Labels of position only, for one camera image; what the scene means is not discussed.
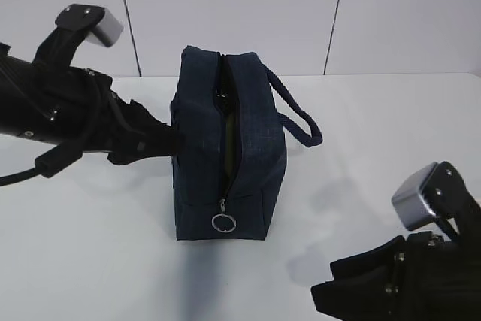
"metal ring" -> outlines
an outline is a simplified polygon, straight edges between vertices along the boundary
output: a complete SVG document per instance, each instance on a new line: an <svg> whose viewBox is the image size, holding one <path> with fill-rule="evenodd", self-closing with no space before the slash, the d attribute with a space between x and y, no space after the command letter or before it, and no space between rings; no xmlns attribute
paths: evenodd
<svg viewBox="0 0 481 321"><path fill-rule="evenodd" d="M216 220L219 217L229 218L232 222L232 227L230 229L219 228L219 226L216 225ZM225 213L219 213L219 214L216 214L214 217L212 217L212 227L213 227L213 229L215 229L216 231L221 232L221 233L231 233L236 229L237 221L235 220L235 218L233 216L229 216L228 214L225 214Z"/></svg>

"white table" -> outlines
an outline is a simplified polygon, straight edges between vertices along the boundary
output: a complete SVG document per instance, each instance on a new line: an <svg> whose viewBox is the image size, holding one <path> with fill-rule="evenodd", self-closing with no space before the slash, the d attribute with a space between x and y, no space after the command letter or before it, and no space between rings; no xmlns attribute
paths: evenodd
<svg viewBox="0 0 481 321"><path fill-rule="evenodd" d="M325 136L289 166L266 241L177 242L170 160L86 155L52 180L0 189L0 319L309 321L329 262L406 234L390 198L424 165L451 161L481 195L481 81L469 74L284 77ZM114 89L161 120L176 79ZM286 111L280 101L279 109ZM0 139L0 173L48 145Z"/></svg>

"white wall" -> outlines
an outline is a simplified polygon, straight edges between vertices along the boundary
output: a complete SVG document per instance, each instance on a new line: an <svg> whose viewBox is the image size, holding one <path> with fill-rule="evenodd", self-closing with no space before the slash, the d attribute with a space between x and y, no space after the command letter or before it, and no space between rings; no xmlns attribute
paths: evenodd
<svg viewBox="0 0 481 321"><path fill-rule="evenodd" d="M0 0L0 41L12 46L12 56L32 61L38 45L55 29L57 15L72 3L105 6L127 24L122 0ZM138 75L128 32L109 49L81 45L72 64L112 75Z"/></svg>
<svg viewBox="0 0 481 321"><path fill-rule="evenodd" d="M64 6L123 0L0 0L0 41L32 59ZM321 74L337 0L128 0L144 76L176 75L187 44L256 51L280 75ZM481 0L340 0L327 74L481 74ZM128 30L111 49L84 44L81 67L138 74Z"/></svg>
<svg viewBox="0 0 481 321"><path fill-rule="evenodd" d="M481 0L340 0L327 74L480 69Z"/></svg>
<svg viewBox="0 0 481 321"><path fill-rule="evenodd" d="M320 74L337 0L129 0L143 75L175 75L187 45L256 51L278 74Z"/></svg>

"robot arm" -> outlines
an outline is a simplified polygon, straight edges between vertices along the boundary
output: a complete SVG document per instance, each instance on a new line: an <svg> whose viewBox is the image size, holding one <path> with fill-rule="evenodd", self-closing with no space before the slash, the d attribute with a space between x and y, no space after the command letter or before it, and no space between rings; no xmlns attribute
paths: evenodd
<svg viewBox="0 0 481 321"><path fill-rule="evenodd" d="M136 101L110 90L112 78L71 67L84 41L112 46L123 28L101 7L70 5L40 45L32 63L8 55L0 44L0 133L56 146L35 168L0 178L0 186L42 174L52 177L84 152L105 152L116 165L177 154L183 137Z"/></svg>
<svg viewBox="0 0 481 321"><path fill-rule="evenodd" d="M311 289L316 309L346 321L478 320L481 207L459 172L433 162L407 178L392 204L408 230L436 223L451 241L412 233L332 262L334 280Z"/></svg>

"bag handle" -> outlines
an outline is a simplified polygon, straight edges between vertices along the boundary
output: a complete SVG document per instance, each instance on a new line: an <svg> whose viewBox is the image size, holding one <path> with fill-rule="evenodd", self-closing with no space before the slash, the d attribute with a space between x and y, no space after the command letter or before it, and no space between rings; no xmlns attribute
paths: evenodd
<svg viewBox="0 0 481 321"><path fill-rule="evenodd" d="M280 79L275 75L268 67L264 65L265 71L267 72L269 83L272 85L274 90L280 95L280 97L287 103L290 108L296 112L303 120L307 122L310 128L310 135L302 130L293 120L288 116L277 112L279 115L280 123L286 128L291 135L294 136L299 142L301 142L306 147L318 146L322 143L322 134L317 126L316 122L312 117L304 112L301 107L296 103L291 93L283 85Z"/></svg>

